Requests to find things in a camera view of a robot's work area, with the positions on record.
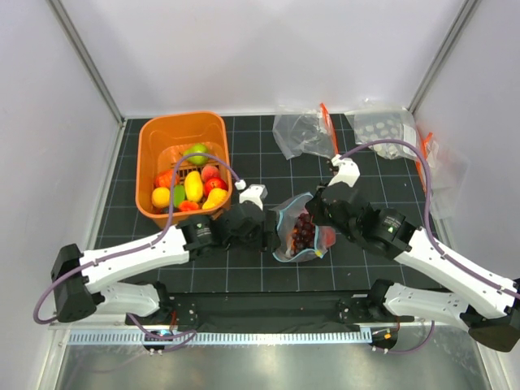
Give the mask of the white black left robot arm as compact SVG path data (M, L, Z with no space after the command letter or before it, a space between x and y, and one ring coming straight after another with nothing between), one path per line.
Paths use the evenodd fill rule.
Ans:
M163 325L173 311L163 284L134 285L126 279L153 269L216 259L234 249L256 252L280 247L277 216L252 202L232 206L217 219L191 216L167 231L106 249L82 252L63 246L50 273L56 319L72 323L98 313L133 314Z

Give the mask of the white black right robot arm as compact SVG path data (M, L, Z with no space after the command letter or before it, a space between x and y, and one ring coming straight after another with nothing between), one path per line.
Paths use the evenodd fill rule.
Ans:
M490 349L508 353L519 341L519 282L495 275L442 245L426 227L379 208L345 183L320 187L306 203L311 221L331 227L366 252L413 268L446 292L378 279L366 312L376 322L415 317L458 327Z

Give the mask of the purple grape bunch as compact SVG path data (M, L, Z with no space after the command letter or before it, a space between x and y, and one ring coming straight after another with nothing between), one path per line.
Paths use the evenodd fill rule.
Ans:
M316 227L312 223L309 214L300 214L290 235L290 249L293 255L299 254L304 249L314 247Z

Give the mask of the clear blue-zip bag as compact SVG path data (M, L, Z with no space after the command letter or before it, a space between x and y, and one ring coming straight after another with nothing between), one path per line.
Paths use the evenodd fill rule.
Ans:
M279 247L273 252L278 262L307 262L322 258L336 243L332 227L316 225L306 209L313 198L311 193L301 193L275 207L276 232Z

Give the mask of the orange plastic basket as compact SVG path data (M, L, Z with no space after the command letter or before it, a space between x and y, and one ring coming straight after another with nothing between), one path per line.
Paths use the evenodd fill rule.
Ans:
M230 163L228 138L223 119L211 111L160 116L141 128L136 163L138 210L159 228L167 225L167 213L153 206L155 177L172 169L192 145L205 145L209 154Z

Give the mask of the red apple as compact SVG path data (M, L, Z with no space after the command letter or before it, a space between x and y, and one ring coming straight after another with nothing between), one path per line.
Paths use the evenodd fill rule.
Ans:
M208 197L210 195L210 192L213 189L222 189L222 190L228 191L228 185L221 178L213 177L204 183L203 190L204 190L205 196Z
M336 243L336 231L332 227L320 227L318 243L323 248L330 248Z

